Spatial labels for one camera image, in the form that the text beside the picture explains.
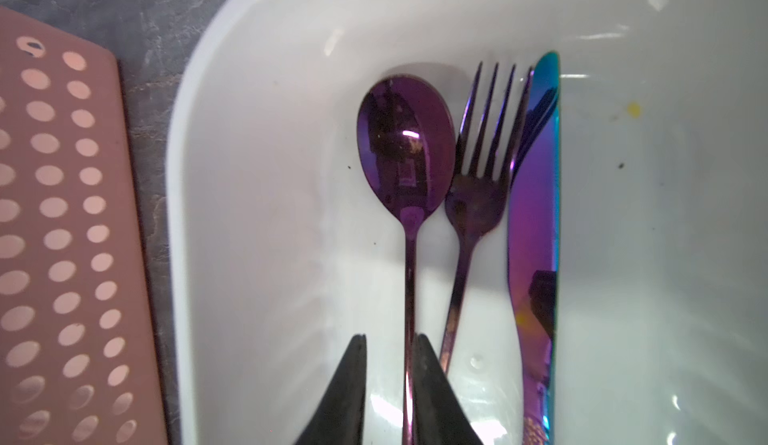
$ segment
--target yellow stain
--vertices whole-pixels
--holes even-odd
[[[635,101],[629,102],[627,114],[630,114],[633,119],[639,119],[640,115],[643,114],[643,108]]]

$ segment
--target fork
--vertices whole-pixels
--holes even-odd
[[[491,109],[491,98],[493,97],[496,75],[498,73],[498,63],[493,69],[491,86],[488,90],[488,98],[485,100],[485,109],[483,110],[480,121],[480,130],[478,132],[475,150],[472,152],[472,158],[469,162],[469,170],[466,175],[462,174],[462,164],[464,163],[464,152],[467,148],[469,138],[470,123],[472,122],[472,112],[475,109],[475,98],[480,83],[482,72],[482,62],[478,65],[475,73],[475,80],[472,83],[472,91],[469,94],[467,105],[462,119],[462,128],[458,133],[456,142],[456,162],[453,170],[453,181],[446,197],[446,215],[448,220],[456,229],[458,235],[458,265],[456,266],[456,279],[453,282],[453,292],[451,294],[451,303],[448,308],[448,319],[446,320],[446,330],[442,336],[442,346],[440,349],[440,366],[445,373],[448,373],[448,365],[451,363],[451,354],[453,353],[453,344],[456,342],[456,331],[458,329],[458,318],[462,310],[464,300],[464,291],[467,285],[467,276],[469,274],[469,263],[472,260],[472,252],[478,241],[493,230],[502,220],[504,208],[507,205],[507,196],[511,185],[511,168],[520,150],[522,142],[523,128],[525,124],[525,114],[528,108],[528,97],[531,93],[531,78],[533,77],[533,67],[528,70],[528,76],[525,80],[523,94],[520,97],[518,111],[514,117],[512,133],[509,137],[506,151],[504,152],[504,161],[502,170],[498,179],[493,179],[493,168],[496,160],[496,150],[502,138],[502,127],[504,125],[504,116],[507,113],[507,104],[509,94],[512,90],[512,81],[514,79],[515,66],[512,66],[512,72],[509,74],[507,89],[504,93],[501,111],[498,114],[496,130],[491,141],[491,148],[488,151],[488,162],[485,163],[485,171],[482,176],[478,174],[478,163],[480,162],[480,152],[482,152],[483,137],[485,127],[488,124],[488,114]]]

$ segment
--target cutlery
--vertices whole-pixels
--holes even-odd
[[[530,98],[536,105],[525,120],[509,199],[509,292],[522,359],[524,445],[551,440],[550,390],[558,268],[559,82],[559,58],[551,52],[536,64]]]
[[[456,279],[453,284],[451,302],[448,308],[448,318],[446,320],[446,330],[443,333],[442,346],[440,350],[440,366],[447,374],[453,353],[453,345],[456,342],[456,331],[458,329],[458,319],[464,300],[464,291],[467,284],[469,273],[469,264],[472,260],[472,252],[478,241],[489,231],[494,229],[502,220],[504,208],[507,205],[507,196],[511,181],[511,168],[518,155],[522,141],[523,125],[525,123],[525,110],[528,107],[528,95],[530,93],[531,78],[533,77],[533,68],[528,70],[525,78],[525,85],[517,113],[514,117],[512,132],[509,142],[504,150],[504,158],[499,177],[494,180],[493,168],[496,160],[496,150],[502,137],[502,127],[504,125],[504,116],[507,113],[509,94],[512,90],[512,81],[514,79],[514,69],[509,74],[507,87],[504,93],[504,101],[499,112],[496,130],[491,142],[491,148],[488,151],[488,161],[485,163],[485,170],[482,176],[477,176],[478,163],[480,161],[480,152],[482,151],[483,136],[485,127],[488,123],[488,115],[491,109],[491,98],[493,96],[496,75],[498,73],[498,63],[496,63],[491,85],[488,90],[488,97],[485,100],[485,109],[480,121],[480,130],[475,144],[475,150],[469,162],[469,170],[466,175],[462,174],[462,163],[464,162],[464,152],[469,138],[469,129],[472,122],[472,112],[475,109],[475,97],[480,83],[482,72],[482,62],[478,65],[475,79],[472,83],[472,91],[469,94],[467,105],[462,119],[462,128],[458,134],[456,143],[456,160],[454,164],[454,176],[451,187],[446,197],[446,215],[448,220],[456,229],[458,235],[458,265],[456,267]]]
[[[360,445],[366,409],[368,342],[355,335],[347,345],[315,414],[295,445]]]
[[[416,310],[416,236],[451,184],[454,134],[440,94],[414,76],[390,76],[360,105],[357,145],[362,170],[406,233],[402,443],[413,443],[412,343]]]
[[[426,335],[413,342],[413,357],[418,445],[482,445]]]

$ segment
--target hole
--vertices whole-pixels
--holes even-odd
[[[4,235],[0,237],[0,258],[14,258],[22,253],[26,243],[18,235]]]
[[[51,230],[45,237],[43,243],[52,250],[61,250],[66,248],[72,242],[72,234],[64,229]]]
[[[80,373],[83,373],[90,362],[91,358],[86,354],[75,355],[64,364],[62,373],[66,378],[77,377]]]
[[[6,331],[18,331],[32,323],[34,309],[26,305],[14,307],[0,318],[0,326]]]
[[[58,333],[58,343],[69,347],[78,343],[85,335],[85,325],[71,324],[67,325]]]
[[[98,213],[101,213],[106,208],[107,208],[107,201],[102,199],[100,196],[88,197],[86,200],[83,201],[83,210],[90,213],[91,215],[96,215]]]
[[[11,391],[11,400],[16,403],[29,403],[40,396],[45,389],[45,379],[40,375],[27,377],[16,384]]]
[[[112,266],[114,258],[108,253],[100,253],[91,258],[91,268],[95,271],[105,271]]]
[[[122,337],[116,337],[112,340],[108,341],[106,345],[104,345],[104,356],[106,358],[113,358],[117,357],[120,352],[123,351],[123,348],[125,347],[125,339]]]
[[[75,110],[70,116],[75,125],[83,127],[84,129],[91,128],[96,123],[94,115],[87,110]]]
[[[85,185],[96,185],[101,181],[101,170],[96,167],[87,167],[80,171],[80,180]]]
[[[101,243],[109,237],[109,227],[106,225],[94,225],[88,229],[85,236],[93,243]]]
[[[26,69],[22,71],[22,80],[33,89],[45,90],[51,86],[51,79],[45,72],[38,69]]]
[[[58,197],[51,197],[40,202],[40,213],[50,219],[61,217],[66,213],[67,208],[67,202]]]
[[[64,63],[67,64],[69,68],[75,69],[77,71],[85,70],[85,67],[88,66],[88,64],[85,62],[85,58],[83,58],[82,55],[78,54],[77,52],[72,52],[71,50],[64,52],[62,54],[62,58],[64,59]]]
[[[117,441],[118,443],[125,443],[136,433],[138,423],[135,420],[129,420],[122,424],[120,430],[118,430]]]
[[[34,100],[27,104],[27,114],[39,122],[50,122],[56,116],[56,111],[41,100]]]
[[[10,222],[14,220],[18,213],[22,210],[22,207],[18,206],[13,200],[0,199],[0,222]]]
[[[91,96],[91,87],[80,80],[72,80],[67,84],[67,90],[76,99],[85,100]]]
[[[80,305],[80,294],[68,291],[53,300],[53,310],[57,314],[68,314]]]
[[[94,392],[95,390],[91,385],[83,385],[82,387],[79,387],[72,392],[67,406],[70,410],[80,410],[82,407],[88,405],[88,402],[94,397]]]
[[[101,318],[98,319],[99,327],[104,329],[112,328],[120,322],[120,317],[122,316],[123,314],[121,314],[117,308],[107,310]]]
[[[120,365],[119,367],[116,367],[113,371],[109,372],[107,383],[112,387],[117,387],[125,381],[125,378],[128,376],[128,371],[128,365]]]
[[[91,415],[90,417],[84,418],[72,431],[72,440],[81,442],[87,439],[93,435],[94,431],[96,431],[96,427],[98,427],[98,417]]]
[[[98,153],[98,143],[91,139],[80,139],[74,143],[74,148],[82,156],[92,157]]]
[[[16,47],[37,59],[45,55],[45,46],[34,37],[23,36],[17,38]]]
[[[114,294],[118,291],[118,284],[113,281],[106,281],[96,287],[96,298],[99,300],[109,300],[114,297]]]
[[[16,345],[5,355],[5,363],[9,367],[24,367],[24,365],[33,361],[39,353],[40,344],[36,341],[24,341]]]
[[[3,102],[0,98],[0,112],[2,112]],[[11,145],[11,136],[3,129],[0,129],[0,150],[7,149]]]
[[[131,392],[125,392],[112,403],[112,413],[121,415],[128,411],[130,404],[134,401],[134,395]]]
[[[61,145],[50,133],[38,133],[29,140],[29,143],[32,143],[33,149],[41,153],[53,153]]]
[[[29,274],[26,271],[11,270],[0,275],[0,294],[16,295],[27,285],[29,285]]]
[[[18,437],[22,440],[35,438],[40,434],[51,421],[51,412],[47,410],[38,410],[26,417],[22,424],[18,426]]]
[[[43,165],[35,170],[34,177],[43,185],[57,185],[64,179],[64,172],[57,166]]]
[[[72,261],[57,261],[48,269],[48,278],[53,281],[67,281],[72,278],[77,267]]]
[[[16,178],[16,171],[5,163],[0,163],[0,186],[7,185]]]

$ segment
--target fork handle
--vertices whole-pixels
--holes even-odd
[[[466,290],[467,277],[469,276],[469,263],[472,261],[472,252],[475,250],[475,243],[475,241],[463,241],[458,249],[456,278],[453,281],[453,292],[451,292],[451,304],[448,306],[446,330],[442,334],[442,346],[440,347],[440,367],[446,375],[448,374],[448,366],[451,364],[453,344],[456,343],[458,317],[462,313],[464,291]]]

